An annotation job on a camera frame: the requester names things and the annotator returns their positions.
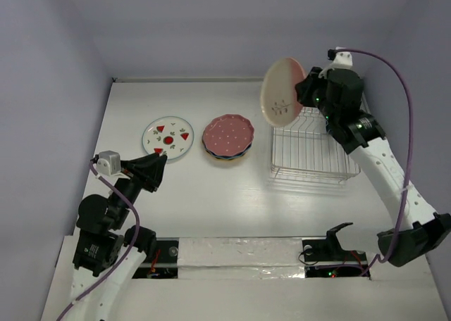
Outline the pink plate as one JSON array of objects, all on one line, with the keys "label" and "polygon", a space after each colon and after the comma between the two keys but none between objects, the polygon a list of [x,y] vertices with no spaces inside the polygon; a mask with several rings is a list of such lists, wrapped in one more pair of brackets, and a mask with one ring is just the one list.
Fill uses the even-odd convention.
[{"label": "pink plate", "polygon": [[302,110],[295,85],[306,77],[294,58],[281,58],[266,72],[261,86],[260,105],[266,121],[273,127],[292,123]]}]

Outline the white watermelon pattern plate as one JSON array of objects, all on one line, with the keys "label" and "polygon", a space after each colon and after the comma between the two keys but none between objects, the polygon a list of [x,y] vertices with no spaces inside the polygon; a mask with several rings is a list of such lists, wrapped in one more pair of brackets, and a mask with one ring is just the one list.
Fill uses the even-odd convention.
[{"label": "white watermelon pattern plate", "polygon": [[142,145],[148,154],[166,155],[168,161],[182,158],[191,149],[194,130],[185,119],[165,116],[152,121],[144,130]]}]

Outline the blue dotted plate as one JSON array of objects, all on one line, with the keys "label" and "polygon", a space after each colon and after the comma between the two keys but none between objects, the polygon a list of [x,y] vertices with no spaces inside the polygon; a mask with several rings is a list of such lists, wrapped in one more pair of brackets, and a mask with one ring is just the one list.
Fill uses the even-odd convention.
[{"label": "blue dotted plate", "polygon": [[204,146],[204,150],[213,158],[217,159],[217,160],[224,160],[224,161],[231,161],[237,158],[241,158],[243,157],[250,149],[251,149],[252,145],[250,144],[244,151],[235,154],[234,156],[220,156],[220,155],[216,155],[215,153],[213,153],[212,151],[208,150],[207,147]]}]

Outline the maroon dotted plate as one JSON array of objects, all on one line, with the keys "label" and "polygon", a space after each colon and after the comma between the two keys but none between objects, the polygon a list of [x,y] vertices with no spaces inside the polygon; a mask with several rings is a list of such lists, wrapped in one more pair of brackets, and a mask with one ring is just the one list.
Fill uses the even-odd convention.
[{"label": "maroon dotted plate", "polygon": [[238,114],[214,118],[205,128],[202,142],[216,156],[233,157],[248,149],[254,139],[250,120]]}]

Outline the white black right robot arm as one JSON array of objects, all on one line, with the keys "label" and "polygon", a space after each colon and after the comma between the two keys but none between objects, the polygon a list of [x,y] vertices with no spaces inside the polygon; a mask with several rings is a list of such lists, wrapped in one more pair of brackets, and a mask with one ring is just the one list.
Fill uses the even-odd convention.
[{"label": "white black right robot arm", "polygon": [[378,233],[378,247],[395,267],[432,251],[450,233],[450,214],[438,213],[406,180],[378,121],[361,109],[364,81],[349,69],[313,67],[295,85],[297,100],[315,107],[326,129],[364,171],[389,212],[394,227]]}]

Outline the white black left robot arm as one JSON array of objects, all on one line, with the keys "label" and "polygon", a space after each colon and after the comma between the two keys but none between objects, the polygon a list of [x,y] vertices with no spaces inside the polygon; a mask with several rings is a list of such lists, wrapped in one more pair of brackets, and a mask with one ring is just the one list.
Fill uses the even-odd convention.
[{"label": "white black left robot arm", "polygon": [[112,320],[138,267],[159,257],[156,233],[141,225],[134,203],[159,188],[166,161],[164,152],[124,161],[102,151],[89,162],[110,194],[80,202],[70,302],[59,320]]}]

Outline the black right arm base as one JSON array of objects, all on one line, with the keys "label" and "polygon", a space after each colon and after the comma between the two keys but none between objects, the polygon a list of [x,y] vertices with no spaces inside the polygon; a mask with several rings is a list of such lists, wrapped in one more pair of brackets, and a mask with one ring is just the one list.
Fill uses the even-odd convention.
[{"label": "black right arm base", "polygon": [[343,263],[346,260],[356,260],[367,263],[365,252],[345,250],[337,238],[337,233],[352,225],[352,222],[344,222],[330,228],[324,237],[311,237],[302,240],[302,256],[309,265],[324,262]]}]

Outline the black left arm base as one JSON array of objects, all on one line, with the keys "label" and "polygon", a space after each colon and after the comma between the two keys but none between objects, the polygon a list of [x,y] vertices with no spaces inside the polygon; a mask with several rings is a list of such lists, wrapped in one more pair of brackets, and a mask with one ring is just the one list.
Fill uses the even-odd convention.
[{"label": "black left arm base", "polygon": [[157,239],[152,259],[146,259],[133,279],[177,279],[179,239]]}]

